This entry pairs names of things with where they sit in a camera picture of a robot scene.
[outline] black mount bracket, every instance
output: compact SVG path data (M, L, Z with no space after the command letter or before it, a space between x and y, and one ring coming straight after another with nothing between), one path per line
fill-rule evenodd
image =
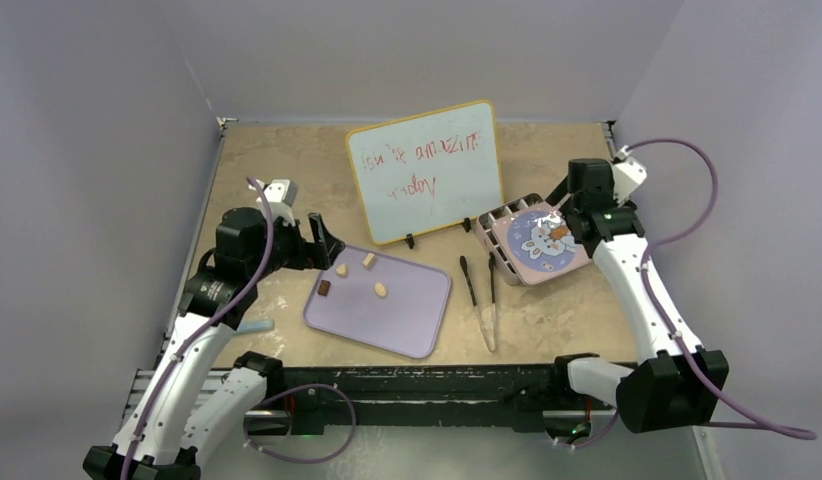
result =
M729 376L720 350L693 354L697 366L717 388ZM717 397L691 371L682 355L651 358L635 367L617 386L617 411L633 433L651 432L711 420Z
M287 390L284 383L284 364L277 358L248 351L237 357L234 361L234 368L248 368L266 378L267 393L264 398L270 398Z
M118 480L125 456L117 453L116 445L90 447L81 468L93 480ZM132 460L128 468L131 480L198 480L199 466L196 465L196 447L182 448L171 465L152 465L151 457L141 461Z
M543 433L562 422L545 419L544 412L585 409L585 396L561 390L566 381L550 364L285 367L284 377L288 387L337 385L352 401L359 426L495 426ZM326 425L349 424L348 407L336 395L318 390L292 396L296 403L292 435L321 435ZM594 402L595 410L610 408ZM568 417L564 421L568 428L556 436L569 434L582 421L582 417ZM250 432L286 433L260 426L250 427Z

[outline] whiteboard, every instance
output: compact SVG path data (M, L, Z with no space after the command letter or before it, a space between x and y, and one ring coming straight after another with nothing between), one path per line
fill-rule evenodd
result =
M504 203L488 101L354 130L346 148L376 245Z

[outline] pink box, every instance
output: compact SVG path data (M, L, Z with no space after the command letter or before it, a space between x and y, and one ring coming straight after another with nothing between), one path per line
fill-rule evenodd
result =
M537 285L591 261L561 213L537 193L479 215L474 232L509 285Z

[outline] food piece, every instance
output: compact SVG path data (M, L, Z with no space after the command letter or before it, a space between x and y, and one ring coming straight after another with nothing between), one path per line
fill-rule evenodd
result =
M378 295L379 298L385 298L387 296L387 287L381 282L376 284L376 295Z
M367 254L367 256L366 256L366 257L364 257L364 261L363 261L363 262L361 262L361 263L363 263L363 264L364 264L364 268L366 268L367 270L369 270L369 269L370 269L370 267L373 265L373 262L375 262L375 261L376 261L376 254L375 254L375 253L370 252L370 253L368 253L368 254Z
M329 294L329 287L331 287L331 282L328 280L320 280L320 286L317 287L317 295L321 297L325 297Z

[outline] purple cutting board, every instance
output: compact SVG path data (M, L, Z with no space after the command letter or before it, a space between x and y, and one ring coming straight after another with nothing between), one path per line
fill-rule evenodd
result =
M305 323L412 358L428 356L435 348L449 297L449 275L380 253L367 270L361 262L368 253L347 245L334 267L320 272L305 304ZM346 278L335 273L341 264L349 269ZM321 280L331 282L325 297L317 295ZM376 282L387 287L386 298L376 295Z

